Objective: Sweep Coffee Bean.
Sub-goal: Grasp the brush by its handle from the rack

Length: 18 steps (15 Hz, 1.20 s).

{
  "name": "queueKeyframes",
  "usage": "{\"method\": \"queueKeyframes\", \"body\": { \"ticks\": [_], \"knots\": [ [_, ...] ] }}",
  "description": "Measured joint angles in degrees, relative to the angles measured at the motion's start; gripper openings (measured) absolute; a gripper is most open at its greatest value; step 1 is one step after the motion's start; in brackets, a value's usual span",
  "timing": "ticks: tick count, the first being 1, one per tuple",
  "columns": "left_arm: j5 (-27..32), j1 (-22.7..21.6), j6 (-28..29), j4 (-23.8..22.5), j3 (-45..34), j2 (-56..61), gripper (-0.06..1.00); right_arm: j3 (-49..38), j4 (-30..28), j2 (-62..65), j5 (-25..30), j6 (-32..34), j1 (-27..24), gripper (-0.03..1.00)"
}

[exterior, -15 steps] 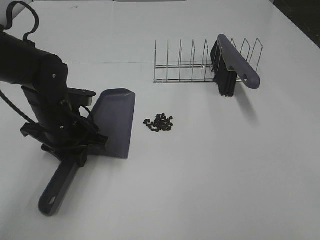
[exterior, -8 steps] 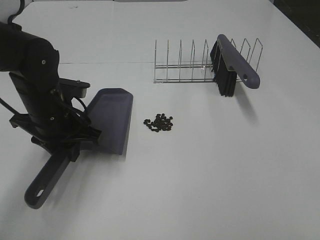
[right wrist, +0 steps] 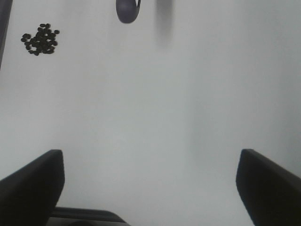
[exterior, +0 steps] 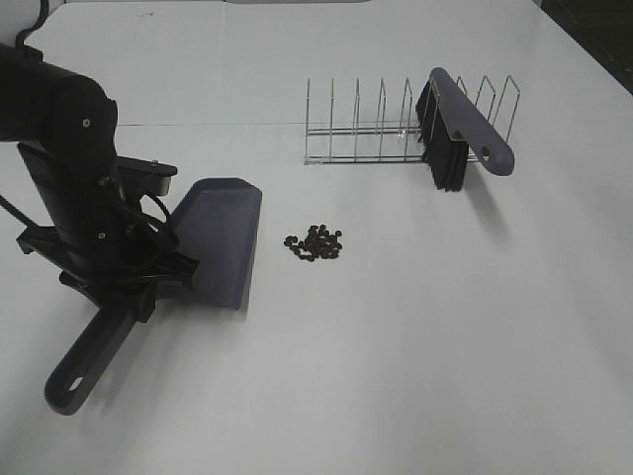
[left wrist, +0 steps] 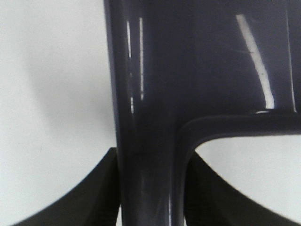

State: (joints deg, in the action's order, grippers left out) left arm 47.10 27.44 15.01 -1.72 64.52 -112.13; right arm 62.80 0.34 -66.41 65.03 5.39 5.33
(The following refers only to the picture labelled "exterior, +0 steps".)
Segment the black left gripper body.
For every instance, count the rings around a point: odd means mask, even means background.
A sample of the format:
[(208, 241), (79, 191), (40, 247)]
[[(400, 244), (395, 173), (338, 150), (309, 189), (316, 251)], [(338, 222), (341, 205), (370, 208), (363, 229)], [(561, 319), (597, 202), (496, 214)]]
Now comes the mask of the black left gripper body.
[(138, 297), (133, 316), (143, 323), (155, 310), (160, 283), (177, 282), (190, 288), (198, 270), (196, 259), (178, 251), (159, 251), (140, 263), (104, 259), (100, 254), (82, 255), (61, 240), (55, 227), (27, 227), (17, 243), (23, 253), (35, 252), (58, 267), (59, 281), (98, 307), (119, 294)]

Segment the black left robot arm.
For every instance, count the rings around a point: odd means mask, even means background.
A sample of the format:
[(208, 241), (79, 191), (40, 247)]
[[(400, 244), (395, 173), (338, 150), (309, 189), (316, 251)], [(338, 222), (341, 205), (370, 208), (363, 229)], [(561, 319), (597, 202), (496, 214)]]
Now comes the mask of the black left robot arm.
[(19, 247), (98, 306), (130, 300), (145, 322), (159, 283), (189, 282), (197, 262), (177, 252), (171, 217), (141, 205), (163, 205), (177, 167), (118, 155), (117, 124), (117, 103), (95, 80), (1, 47), (1, 140), (16, 144), (51, 219), (38, 225), (4, 201), (25, 226)]

